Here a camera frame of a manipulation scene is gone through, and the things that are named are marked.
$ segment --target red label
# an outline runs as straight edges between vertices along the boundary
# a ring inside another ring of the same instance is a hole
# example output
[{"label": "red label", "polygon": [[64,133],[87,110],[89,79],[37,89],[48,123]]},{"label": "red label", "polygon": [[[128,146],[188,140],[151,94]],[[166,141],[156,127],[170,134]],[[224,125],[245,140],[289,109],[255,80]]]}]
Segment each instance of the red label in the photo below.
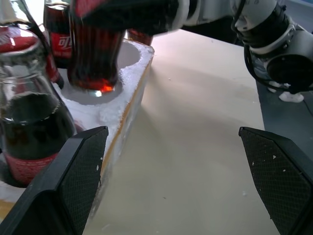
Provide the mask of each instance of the red label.
[{"label": "red label", "polygon": [[57,155],[56,153],[50,157],[38,160],[21,160],[4,154],[14,179],[25,185],[28,185]]},{"label": "red label", "polygon": [[106,1],[108,0],[76,0],[74,3],[76,15],[82,17]]},{"label": "red label", "polygon": [[50,33],[51,49],[55,57],[69,59],[72,51],[72,42],[69,34]]}]

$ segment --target white table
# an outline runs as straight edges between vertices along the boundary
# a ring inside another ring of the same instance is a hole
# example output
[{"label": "white table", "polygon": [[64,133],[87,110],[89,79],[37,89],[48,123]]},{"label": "white table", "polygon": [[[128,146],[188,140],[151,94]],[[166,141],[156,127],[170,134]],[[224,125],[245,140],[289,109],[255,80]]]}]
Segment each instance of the white table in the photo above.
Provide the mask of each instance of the white table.
[{"label": "white table", "polygon": [[84,234],[278,235],[238,136],[263,129],[243,49],[182,30],[153,47],[142,108]]}]

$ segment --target glass bottle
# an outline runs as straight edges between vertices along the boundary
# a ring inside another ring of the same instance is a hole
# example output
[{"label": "glass bottle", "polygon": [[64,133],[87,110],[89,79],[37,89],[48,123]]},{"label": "glass bottle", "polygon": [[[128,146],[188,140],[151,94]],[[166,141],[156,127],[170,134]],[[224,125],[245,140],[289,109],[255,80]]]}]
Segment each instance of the glass bottle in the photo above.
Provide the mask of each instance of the glass bottle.
[{"label": "glass bottle", "polygon": [[35,34],[0,27],[0,137],[10,172],[27,185],[76,133],[73,118],[45,73]]},{"label": "glass bottle", "polygon": [[58,68],[66,69],[71,57],[69,31],[70,0],[45,0],[44,26]]},{"label": "glass bottle", "polygon": [[70,17],[72,57],[67,69],[74,87],[101,96],[111,92],[118,80],[117,56],[125,31],[85,25]]},{"label": "glass bottle", "polygon": [[57,83],[60,88],[63,87],[64,81],[55,66],[49,44],[44,34],[40,31],[35,20],[29,13],[29,10],[24,0],[1,0],[0,26],[15,26],[20,29],[29,30],[36,34],[45,49],[45,69],[49,79],[52,82]]}]

